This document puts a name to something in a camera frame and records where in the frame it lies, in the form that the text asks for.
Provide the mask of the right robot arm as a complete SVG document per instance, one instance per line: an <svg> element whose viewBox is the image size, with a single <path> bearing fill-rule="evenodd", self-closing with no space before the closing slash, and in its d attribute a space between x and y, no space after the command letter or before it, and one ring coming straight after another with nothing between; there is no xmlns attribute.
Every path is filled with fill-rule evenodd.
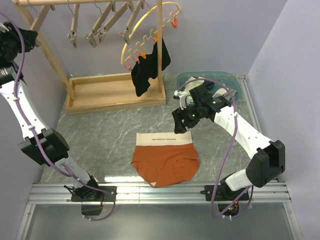
<svg viewBox="0 0 320 240"><path fill-rule="evenodd" d="M189 92L175 91L174 99L180 107L172 112L174 133L184 134L201 119L210 119L226 130L250 157L245 169L223 178L218 186L219 195L231 200L239 190L255 186L261 188L281 175L286 168L285 145L272 141L250 125L223 96L213 96L204 84Z"/></svg>

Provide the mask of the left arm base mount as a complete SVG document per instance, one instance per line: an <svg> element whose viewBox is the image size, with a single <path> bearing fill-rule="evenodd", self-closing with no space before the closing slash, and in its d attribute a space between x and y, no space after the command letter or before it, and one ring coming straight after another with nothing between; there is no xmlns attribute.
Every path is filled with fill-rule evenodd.
<svg viewBox="0 0 320 240"><path fill-rule="evenodd" d="M115 209L117 194L116 186L96 186L97 190L82 186L80 188L63 186L71 193L71 202L81 203L81 214L84 218L98 217L104 208L104 203L112 203L109 216Z"/></svg>

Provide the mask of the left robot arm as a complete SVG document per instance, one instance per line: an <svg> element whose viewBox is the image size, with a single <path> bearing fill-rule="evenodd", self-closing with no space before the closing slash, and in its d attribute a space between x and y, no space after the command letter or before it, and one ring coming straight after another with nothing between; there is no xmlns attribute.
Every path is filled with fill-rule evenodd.
<svg viewBox="0 0 320 240"><path fill-rule="evenodd" d="M39 165L47 165L68 177L73 186L67 190L79 201L96 201L101 188L92 175L70 157L64 137L48 127L39 116L28 93L22 65L15 63L36 46L38 32L24 30L6 21L0 25L0 94L13 111L23 137L20 150Z"/></svg>

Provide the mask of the orange and cream underwear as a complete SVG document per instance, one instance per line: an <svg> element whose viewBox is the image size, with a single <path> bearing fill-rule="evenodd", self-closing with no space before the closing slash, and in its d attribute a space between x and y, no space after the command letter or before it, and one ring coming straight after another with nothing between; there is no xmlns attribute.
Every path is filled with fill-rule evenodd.
<svg viewBox="0 0 320 240"><path fill-rule="evenodd" d="M190 181L200 167L191 132L137 133L131 165L153 188Z"/></svg>

